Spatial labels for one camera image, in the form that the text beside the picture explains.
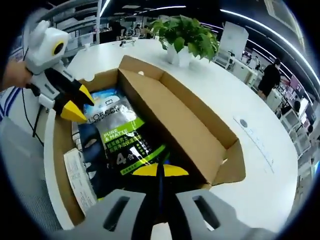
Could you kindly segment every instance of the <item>potted plant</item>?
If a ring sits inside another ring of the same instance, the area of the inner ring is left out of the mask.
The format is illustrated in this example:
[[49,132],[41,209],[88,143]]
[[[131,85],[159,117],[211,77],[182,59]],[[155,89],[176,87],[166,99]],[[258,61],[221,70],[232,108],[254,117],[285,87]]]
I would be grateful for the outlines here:
[[165,22],[158,19],[151,23],[151,29],[153,34],[159,35],[162,48],[167,50],[167,60],[180,67],[188,66],[192,55],[210,62],[218,51],[216,35],[195,18],[180,15]]

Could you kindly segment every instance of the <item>dark package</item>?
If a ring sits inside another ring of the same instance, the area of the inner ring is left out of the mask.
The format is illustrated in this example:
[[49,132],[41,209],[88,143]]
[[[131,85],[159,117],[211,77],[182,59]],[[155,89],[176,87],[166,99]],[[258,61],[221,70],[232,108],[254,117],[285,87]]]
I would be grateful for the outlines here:
[[164,161],[166,146],[151,126],[137,116],[126,97],[110,108],[110,114],[96,123],[109,167],[121,176],[141,166]]
[[126,97],[111,104],[100,121],[78,128],[86,171],[98,199],[123,188],[124,177],[136,169],[169,157],[168,148]]

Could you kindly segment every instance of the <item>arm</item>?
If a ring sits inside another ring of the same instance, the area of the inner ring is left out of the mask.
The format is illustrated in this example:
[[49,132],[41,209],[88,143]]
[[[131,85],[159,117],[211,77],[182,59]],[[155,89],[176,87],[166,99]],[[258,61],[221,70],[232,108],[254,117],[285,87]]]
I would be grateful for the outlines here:
[[24,88],[30,82],[32,74],[26,69],[25,62],[9,61],[5,67],[0,91],[10,87]]

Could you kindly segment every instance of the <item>cardboard box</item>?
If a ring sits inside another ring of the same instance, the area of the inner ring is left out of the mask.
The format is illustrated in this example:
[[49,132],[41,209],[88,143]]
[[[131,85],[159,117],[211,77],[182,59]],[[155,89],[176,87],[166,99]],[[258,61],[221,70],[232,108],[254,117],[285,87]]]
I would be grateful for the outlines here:
[[[124,56],[118,69],[98,73],[93,81],[81,82],[90,92],[118,85],[138,114],[158,131],[157,137],[174,149],[185,170],[204,187],[245,178],[243,152],[237,136],[211,108],[167,72]],[[62,201],[72,222],[78,225],[84,215],[64,164],[64,153],[75,147],[71,125],[70,121],[56,116],[53,158]]]

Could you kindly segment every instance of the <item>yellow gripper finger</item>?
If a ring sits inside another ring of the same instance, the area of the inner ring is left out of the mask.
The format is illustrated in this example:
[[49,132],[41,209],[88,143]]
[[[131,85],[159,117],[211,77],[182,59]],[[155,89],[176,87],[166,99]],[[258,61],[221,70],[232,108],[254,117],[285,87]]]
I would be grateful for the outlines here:
[[63,106],[60,116],[64,119],[71,120],[77,123],[87,122],[87,118],[85,117],[85,115],[71,100],[69,100],[66,105]]
[[79,88],[79,90],[80,90],[81,92],[83,92],[83,93],[89,98],[89,100],[92,102],[92,104],[89,104],[89,105],[92,105],[92,106],[95,105],[95,102],[94,102],[91,94],[89,93],[88,89],[87,89],[83,84],[81,85],[81,87]]

